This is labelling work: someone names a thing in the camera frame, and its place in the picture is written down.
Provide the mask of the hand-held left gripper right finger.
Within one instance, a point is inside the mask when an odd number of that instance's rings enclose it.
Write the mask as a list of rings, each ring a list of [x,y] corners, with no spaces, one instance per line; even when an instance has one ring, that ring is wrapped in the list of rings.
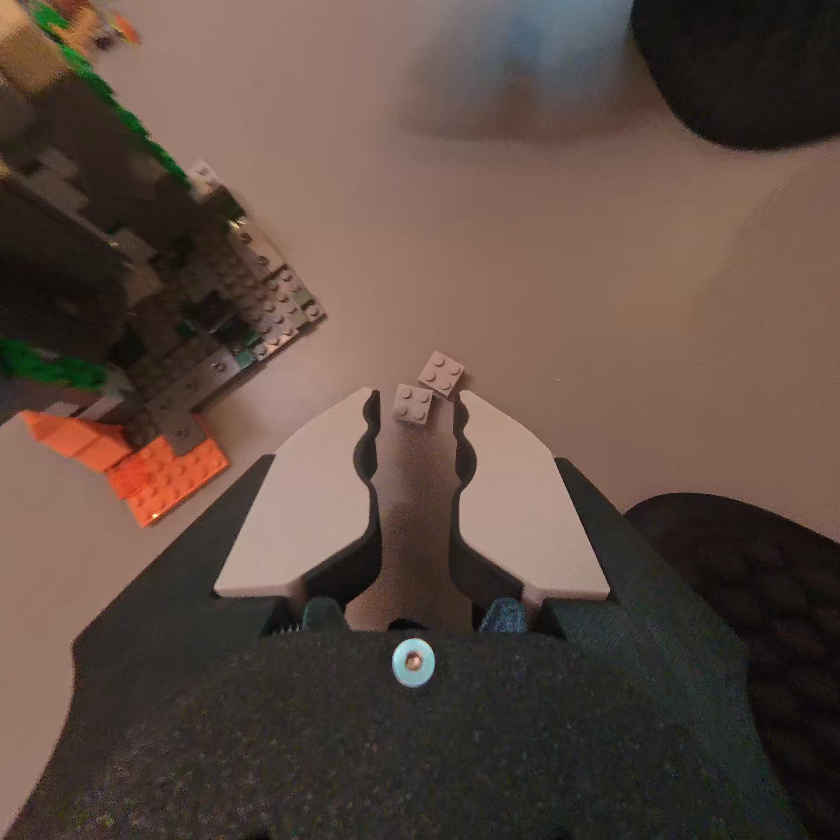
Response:
[[[450,578],[481,610],[603,603],[611,587],[550,449],[471,391],[454,403]]]

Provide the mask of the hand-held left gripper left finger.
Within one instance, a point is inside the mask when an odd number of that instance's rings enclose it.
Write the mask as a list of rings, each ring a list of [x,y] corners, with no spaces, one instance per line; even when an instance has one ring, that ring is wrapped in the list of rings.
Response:
[[[223,598],[316,597],[345,609],[382,570],[372,483],[381,395],[360,388],[276,450],[215,583]]]

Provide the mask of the grey square brick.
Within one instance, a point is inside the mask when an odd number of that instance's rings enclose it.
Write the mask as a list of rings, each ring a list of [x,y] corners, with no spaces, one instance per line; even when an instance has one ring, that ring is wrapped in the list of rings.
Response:
[[[431,353],[417,381],[421,387],[449,400],[457,393],[466,375],[466,367],[440,351]]]
[[[400,383],[395,390],[393,418],[401,424],[424,427],[434,404],[434,392],[419,385]]]

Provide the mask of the grey desk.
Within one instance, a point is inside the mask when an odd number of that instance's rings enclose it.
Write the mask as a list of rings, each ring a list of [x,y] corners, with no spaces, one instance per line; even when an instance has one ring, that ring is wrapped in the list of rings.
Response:
[[[214,404],[223,476],[152,528],[2,426],[2,829],[63,727],[75,637],[260,456],[381,392],[380,578],[353,625],[469,626],[434,351],[624,511],[750,502],[838,540],[838,140],[724,150],[670,113],[605,2],[121,2],[98,68],[203,160],[327,316]]]

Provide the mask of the toy brick model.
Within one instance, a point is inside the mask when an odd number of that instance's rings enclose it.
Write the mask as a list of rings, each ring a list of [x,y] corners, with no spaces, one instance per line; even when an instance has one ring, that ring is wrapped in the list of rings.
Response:
[[[142,528],[229,461],[199,416],[323,310],[205,164],[91,63],[99,2],[2,2],[2,423],[108,479]]]

